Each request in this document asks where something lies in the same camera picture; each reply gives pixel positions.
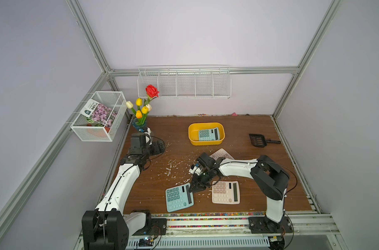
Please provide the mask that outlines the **teal calculator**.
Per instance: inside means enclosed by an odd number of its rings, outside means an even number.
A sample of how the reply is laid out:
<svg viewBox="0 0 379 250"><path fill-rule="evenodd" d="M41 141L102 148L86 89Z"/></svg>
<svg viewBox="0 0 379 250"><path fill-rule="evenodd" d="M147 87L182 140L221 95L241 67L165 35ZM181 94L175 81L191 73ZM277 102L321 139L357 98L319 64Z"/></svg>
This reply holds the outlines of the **teal calculator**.
<svg viewBox="0 0 379 250"><path fill-rule="evenodd" d="M220 140L219 128L204 129L198 132L199 141L218 141Z"/></svg>
<svg viewBox="0 0 379 250"><path fill-rule="evenodd" d="M165 190L167 211L187 209L194 205L193 193L189 190L190 184L183 184Z"/></svg>

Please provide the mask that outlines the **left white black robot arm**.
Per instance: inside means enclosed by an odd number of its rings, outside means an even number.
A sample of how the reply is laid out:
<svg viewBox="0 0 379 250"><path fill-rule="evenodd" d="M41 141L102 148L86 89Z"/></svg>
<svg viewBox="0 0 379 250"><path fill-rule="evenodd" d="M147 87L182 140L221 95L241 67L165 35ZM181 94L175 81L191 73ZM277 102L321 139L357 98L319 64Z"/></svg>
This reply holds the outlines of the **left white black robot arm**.
<svg viewBox="0 0 379 250"><path fill-rule="evenodd" d="M118 173L101 202L82 217L83 244L86 250L124 250L129 237L135 233L150 234L153 229L151 213L136 210L124 216L131 189L146 169L152 156L165 152L162 139L146 133L134 133L128 153L121 159Z"/></svg>

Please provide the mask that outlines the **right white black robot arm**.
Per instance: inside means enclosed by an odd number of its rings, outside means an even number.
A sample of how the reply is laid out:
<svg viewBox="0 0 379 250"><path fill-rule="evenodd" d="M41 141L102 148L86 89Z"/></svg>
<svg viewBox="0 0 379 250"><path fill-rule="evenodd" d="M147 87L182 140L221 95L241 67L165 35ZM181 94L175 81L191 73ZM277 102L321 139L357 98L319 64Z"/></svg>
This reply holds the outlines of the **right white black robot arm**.
<svg viewBox="0 0 379 250"><path fill-rule="evenodd" d="M267 199L265 218L278 224L284 216L284 199L290 175L270 157L261 155L257 159L235 160L219 157L213 159L203 153L190 167L192 180L189 191L201 192L212 186L215 177L243 177L253 179Z"/></svg>

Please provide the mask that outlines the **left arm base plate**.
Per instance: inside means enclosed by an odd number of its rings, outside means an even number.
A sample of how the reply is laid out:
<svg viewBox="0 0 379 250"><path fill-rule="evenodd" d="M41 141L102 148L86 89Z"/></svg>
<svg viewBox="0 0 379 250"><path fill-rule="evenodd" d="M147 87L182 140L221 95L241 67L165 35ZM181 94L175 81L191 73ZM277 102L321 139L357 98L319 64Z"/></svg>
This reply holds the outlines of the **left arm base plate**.
<svg viewBox="0 0 379 250"><path fill-rule="evenodd" d="M136 231L135 236L146 235L165 235L167 230L167 219L164 218L152 218L150 222L147 222L146 226Z"/></svg>

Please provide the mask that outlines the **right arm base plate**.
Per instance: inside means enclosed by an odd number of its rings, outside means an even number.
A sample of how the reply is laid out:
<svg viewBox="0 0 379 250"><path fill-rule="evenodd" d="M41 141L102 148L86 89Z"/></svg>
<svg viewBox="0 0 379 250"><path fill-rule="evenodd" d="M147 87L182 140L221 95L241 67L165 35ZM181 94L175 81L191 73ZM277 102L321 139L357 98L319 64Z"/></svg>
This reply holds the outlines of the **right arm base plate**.
<svg viewBox="0 0 379 250"><path fill-rule="evenodd" d="M264 217L249 217L249 229L252 234L285 234L292 233L293 226L289 218L283 216L279 223Z"/></svg>

